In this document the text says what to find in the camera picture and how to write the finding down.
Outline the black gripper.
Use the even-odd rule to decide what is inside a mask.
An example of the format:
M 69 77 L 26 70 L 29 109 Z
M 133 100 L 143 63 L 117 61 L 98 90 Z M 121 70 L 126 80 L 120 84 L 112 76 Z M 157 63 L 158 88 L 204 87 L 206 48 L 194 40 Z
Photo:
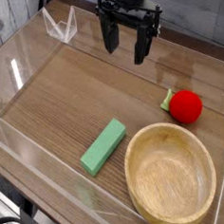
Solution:
M 123 25 L 138 27 L 134 57 L 135 64 L 140 65 L 149 53 L 152 32 L 159 35 L 162 7 L 152 0 L 98 0 L 97 8 L 107 11 Z M 118 24 L 108 13 L 100 12 L 100 22 L 105 48 L 113 53 L 119 46 L 120 34 Z

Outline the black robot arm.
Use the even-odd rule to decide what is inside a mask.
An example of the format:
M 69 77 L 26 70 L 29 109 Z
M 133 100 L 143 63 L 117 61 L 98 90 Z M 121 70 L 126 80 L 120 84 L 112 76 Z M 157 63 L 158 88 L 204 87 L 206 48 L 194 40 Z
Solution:
M 136 31 L 134 64 L 140 65 L 149 54 L 153 38 L 159 36 L 161 6 L 149 0 L 98 0 L 95 11 L 109 53 L 119 46 L 119 25 Z

